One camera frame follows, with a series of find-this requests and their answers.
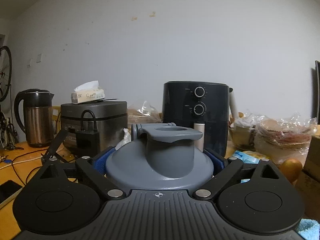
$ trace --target black padlock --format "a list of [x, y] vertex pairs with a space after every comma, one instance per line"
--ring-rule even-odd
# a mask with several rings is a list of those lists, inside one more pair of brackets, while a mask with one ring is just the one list
[[[84, 114], [89, 113], [93, 118], [93, 130], [85, 130], [83, 119]], [[77, 148], [79, 149], [78, 156], [94, 157], [100, 152], [100, 134], [97, 129], [97, 121], [94, 113], [86, 109], [81, 114], [80, 130], [76, 131]]]

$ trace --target electric kettle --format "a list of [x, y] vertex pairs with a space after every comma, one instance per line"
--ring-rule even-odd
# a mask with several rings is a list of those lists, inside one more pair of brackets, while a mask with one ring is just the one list
[[[28, 89], [17, 94], [14, 100], [14, 115], [31, 147], [45, 147], [53, 140], [52, 98], [48, 90]], [[19, 115], [19, 103], [23, 100], [23, 119]]]

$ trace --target white cable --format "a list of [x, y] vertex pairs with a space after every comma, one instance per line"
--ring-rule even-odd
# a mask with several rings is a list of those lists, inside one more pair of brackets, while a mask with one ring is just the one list
[[[40, 159], [41, 157], [42, 157], [42, 156], [36, 157], [36, 158], [33, 158], [33, 159], [30, 159], [30, 160], [25, 160], [25, 161], [16, 162], [16, 163], [14, 163], [14, 164], [26, 163], [26, 162], [34, 161], [34, 160]], [[6, 167], [9, 167], [9, 166], [12, 166], [12, 164], [10, 163], [10, 164], [8, 164], [8, 165], [6, 165], [6, 166], [3, 166], [3, 167], [0, 168], [0, 170], [4, 169], [4, 168], [6, 168]]]
[[[40, 159], [41, 157], [42, 157], [42, 155], [41, 155], [40, 157], [36, 157], [36, 158], [34, 158], [34, 159], [25, 160], [25, 161], [20, 161], [20, 162], [14, 163], [14, 164], [26, 163], [26, 162], [34, 161], [34, 160]], [[12, 166], [12, 164], [10, 163], [10, 164], [8, 164], [8, 165], [6, 165], [6, 166], [3, 166], [3, 167], [0, 168], [0, 170], [4, 169], [4, 168], [6, 168], [6, 167], [9, 167], [9, 166]]]

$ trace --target bicycle wheel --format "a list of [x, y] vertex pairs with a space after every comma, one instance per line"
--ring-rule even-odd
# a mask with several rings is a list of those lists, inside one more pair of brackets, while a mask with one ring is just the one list
[[11, 52], [7, 46], [0, 48], [0, 102], [8, 95], [12, 73]]

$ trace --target air fryer knob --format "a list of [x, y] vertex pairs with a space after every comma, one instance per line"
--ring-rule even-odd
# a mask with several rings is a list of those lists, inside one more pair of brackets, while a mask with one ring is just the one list
[[197, 104], [195, 105], [195, 107], [193, 108], [193, 112], [196, 114], [196, 115], [201, 115], [204, 113], [204, 106], [201, 105], [201, 104]]
[[197, 87], [197, 88], [195, 89], [195, 96], [196, 96], [197, 98], [203, 97], [204, 94], [205, 94], [205, 90], [204, 90], [203, 87]]

